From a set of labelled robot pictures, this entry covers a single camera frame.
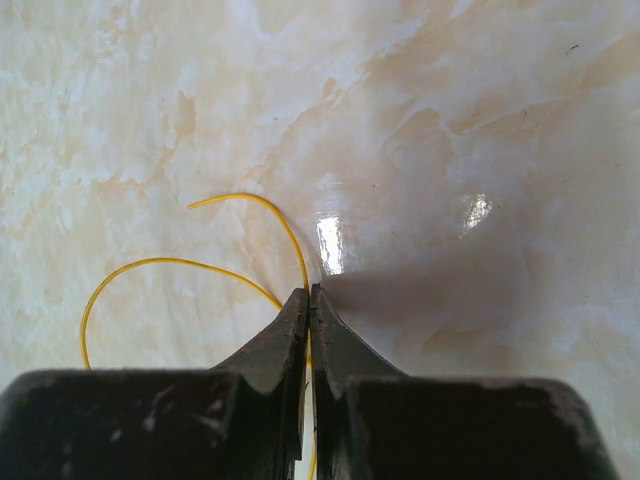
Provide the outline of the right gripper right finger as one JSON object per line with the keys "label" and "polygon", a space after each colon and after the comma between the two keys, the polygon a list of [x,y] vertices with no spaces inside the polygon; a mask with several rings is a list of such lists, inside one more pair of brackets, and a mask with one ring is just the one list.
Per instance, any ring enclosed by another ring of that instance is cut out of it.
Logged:
{"label": "right gripper right finger", "polygon": [[404,377],[347,326],[319,284],[309,307],[319,479],[350,479],[353,457],[348,386],[361,377]]}

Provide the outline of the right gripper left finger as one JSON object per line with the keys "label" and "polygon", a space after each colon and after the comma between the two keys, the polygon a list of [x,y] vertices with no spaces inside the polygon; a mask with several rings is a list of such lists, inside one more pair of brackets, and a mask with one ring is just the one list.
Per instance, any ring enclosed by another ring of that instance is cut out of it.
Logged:
{"label": "right gripper left finger", "polygon": [[275,319],[214,371],[232,374],[220,446],[225,479],[291,479],[302,458],[308,293],[292,291]]}

